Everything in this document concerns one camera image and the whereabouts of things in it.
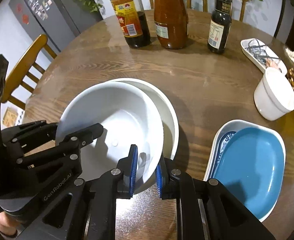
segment red decoration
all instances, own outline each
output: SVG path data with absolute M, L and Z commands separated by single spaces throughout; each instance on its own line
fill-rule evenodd
M 17 12 L 22 13 L 23 12 L 23 6 L 21 3 L 17 4 Z
M 23 23 L 26 23 L 26 24 L 28 24 L 29 23 L 29 17 L 28 17 L 28 15 L 27 14 L 23 14 Z

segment white ceramic bowl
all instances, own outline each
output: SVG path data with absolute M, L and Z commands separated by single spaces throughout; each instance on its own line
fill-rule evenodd
M 257 110 L 274 121 L 294 110 L 294 91 L 287 78 L 275 68 L 267 68 L 254 92 Z
M 135 188 L 139 189 L 155 172 L 164 131 L 153 101 L 140 89 L 121 82 L 105 82 L 81 92 L 63 112 L 56 132 L 56 144 L 65 135 L 100 123 L 100 138 L 81 149 L 81 178 L 99 178 L 127 157 L 131 144 L 138 146 Z
M 118 78 L 108 82 L 113 81 L 127 83 L 139 88 L 154 102 L 164 127 L 163 155 L 173 160 L 178 146 L 179 128 L 177 115 L 169 99 L 157 87 L 140 79 Z

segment brown liquid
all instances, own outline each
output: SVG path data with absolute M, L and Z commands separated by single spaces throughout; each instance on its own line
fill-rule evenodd
M 146 15 L 142 11 L 138 11 L 137 14 L 139 18 L 140 27 L 143 31 L 143 35 L 133 38 L 125 37 L 128 46 L 131 48 L 140 48 L 150 44 L 150 33 L 147 25 Z
M 157 36 L 168 49 L 181 49 L 187 42 L 188 16 L 183 0 L 155 0 L 155 22 L 167 24 L 168 39 Z

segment stacked bowls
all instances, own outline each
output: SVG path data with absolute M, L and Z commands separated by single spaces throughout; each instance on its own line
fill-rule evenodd
M 178 120 L 168 98 L 148 82 L 121 78 L 92 86 L 77 95 L 60 119 L 56 144 L 65 135 L 95 123 L 102 136 L 81 149 L 85 180 L 99 178 L 128 156 L 131 144 L 138 147 L 135 192 L 153 184 L 161 153 L 173 159 L 178 145 Z

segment white oval dish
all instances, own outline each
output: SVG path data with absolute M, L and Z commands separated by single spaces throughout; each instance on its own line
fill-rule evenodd
M 128 156 L 131 144 L 138 147 L 135 188 L 154 174 L 159 162 L 164 132 L 153 101 L 140 89 L 122 82 L 105 82 L 77 95 L 63 112 L 56 132 L 56 144 L 65 135 L 95 123 L 104 127 L 100 138 L 81 149 L 80 175 L 99 178 Z

